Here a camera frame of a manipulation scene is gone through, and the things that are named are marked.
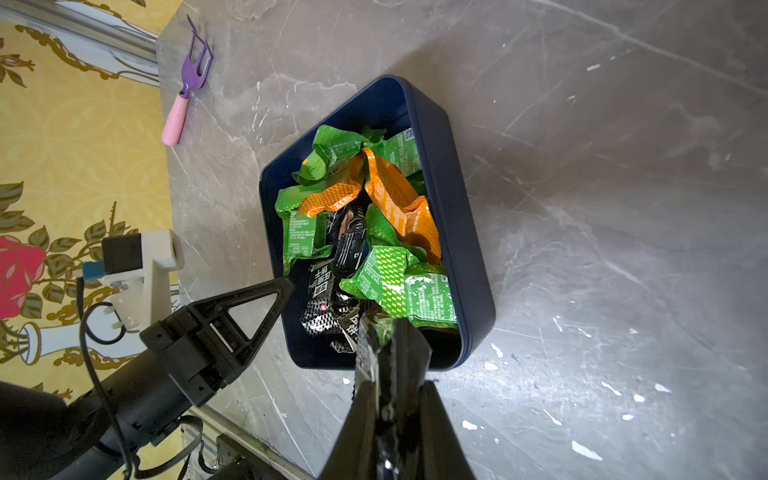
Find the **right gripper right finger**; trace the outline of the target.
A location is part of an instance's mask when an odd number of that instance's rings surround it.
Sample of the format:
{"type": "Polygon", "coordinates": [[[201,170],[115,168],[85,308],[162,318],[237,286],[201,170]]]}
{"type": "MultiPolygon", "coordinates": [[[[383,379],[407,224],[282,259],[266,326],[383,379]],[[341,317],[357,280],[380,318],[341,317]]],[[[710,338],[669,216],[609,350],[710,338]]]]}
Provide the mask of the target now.
{"type": "Polygon", "coordinates": [[[436,383],[431,347],[407,319],[395,321],[395,465],[399,479],[474,477],[436,383]]]}

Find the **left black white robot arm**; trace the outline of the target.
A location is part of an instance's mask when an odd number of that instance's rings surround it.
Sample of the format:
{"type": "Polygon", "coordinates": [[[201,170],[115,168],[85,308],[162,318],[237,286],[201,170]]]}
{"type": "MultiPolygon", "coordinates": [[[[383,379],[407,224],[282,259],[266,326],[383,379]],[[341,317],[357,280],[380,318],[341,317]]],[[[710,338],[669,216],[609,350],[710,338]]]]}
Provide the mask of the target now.
{"type": "Polygon", "coordinates": [[[189,459],[199,438],[150,469],[138,452],[182,425],[203,429],[189,409],[250,366],[293,290],[280,277],[176,310],[141,332],[144,352],[71,404],[2,383],[2,478],[107,479],[122,469],[127,479],[147,479],[189,459]]]}

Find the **dark blue storage box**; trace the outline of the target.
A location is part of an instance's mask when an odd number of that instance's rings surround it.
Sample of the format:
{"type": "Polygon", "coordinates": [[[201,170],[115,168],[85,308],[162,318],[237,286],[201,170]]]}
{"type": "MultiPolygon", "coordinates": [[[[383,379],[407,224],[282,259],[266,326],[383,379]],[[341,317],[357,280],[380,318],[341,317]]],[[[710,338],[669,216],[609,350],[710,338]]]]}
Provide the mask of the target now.
{"type": "MultiPolygon", "coordinates": [[[[289,354],[302,368],[350,370],[362,347],[364,316],[371,316],[373,329],[383,338],[390,335],[397,319],[368,300],[370,304],[359,319],[357,350],[338,353],[330,345],[333,335],[312,337],[301,325],[309,300],[310,268],[331,258],[333,250],[328,258],[297,260],[290,273],[283,274],[283,225],[275,211],[279,191],[318,183],[325,188],[332,172],[363,148],[372,149],[394,164],[429,202],[442,250],[442,259],[436,265],[447,274],[458,328],[415,327],[431,347],[430,368],[455,368],[490,332],[495,307],[448,116],[442,107],[396,76],[374,80],[288,147],[261,174],[259,193],[273,270],[277,276],[289,277],[295,285],[283,313],[289,354]]],[[[394,227],[367,195],[366,160],[364,173],[363,189],[355,200],[367,203],[367,256],[375,245],[399,246],[419,261],[429,263],[424,250],[397,237],[394,227]]]]}

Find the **black cookie packet barcode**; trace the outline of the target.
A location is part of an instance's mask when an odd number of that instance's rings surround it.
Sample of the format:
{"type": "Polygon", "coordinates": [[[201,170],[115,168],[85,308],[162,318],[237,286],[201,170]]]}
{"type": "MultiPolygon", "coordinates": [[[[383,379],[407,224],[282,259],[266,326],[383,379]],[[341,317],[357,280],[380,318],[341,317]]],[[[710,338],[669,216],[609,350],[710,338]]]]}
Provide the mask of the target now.
{"type": "Polygon", "coordinates": [[[309,300],[301,316],[306,333],[333,335],[331,348],[341,354],[357,350],[359,319],[370,304],[353,288],[342,287],[362,267],[369,252],[366,208],[364,200],[355,200],[331,215],[326,239],[333,255],[311,266],[309,300]]]}

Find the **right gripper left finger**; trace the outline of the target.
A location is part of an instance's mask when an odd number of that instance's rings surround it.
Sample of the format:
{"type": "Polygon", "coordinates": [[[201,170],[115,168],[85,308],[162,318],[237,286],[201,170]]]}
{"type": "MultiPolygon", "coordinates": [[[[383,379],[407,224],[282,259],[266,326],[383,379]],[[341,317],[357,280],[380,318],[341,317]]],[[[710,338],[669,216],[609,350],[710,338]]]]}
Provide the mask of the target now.
{"type": "Polygon", "coordinates": [[[319,479],[383,479],[380,431],[377,387],[362,383],[319,479]]]}

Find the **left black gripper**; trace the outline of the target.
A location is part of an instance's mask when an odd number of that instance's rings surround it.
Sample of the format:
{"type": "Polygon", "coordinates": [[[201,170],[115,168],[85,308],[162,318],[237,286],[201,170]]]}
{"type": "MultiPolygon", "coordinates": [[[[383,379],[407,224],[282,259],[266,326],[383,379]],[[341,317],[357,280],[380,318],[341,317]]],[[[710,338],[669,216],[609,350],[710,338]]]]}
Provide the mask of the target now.
{"type": "Polygon", "coordinates": [[[294,291],[279,277],[195,301],[140,334],[146,350],[83,397],[85,456],[132,456],[250,366],[294,291]]]}

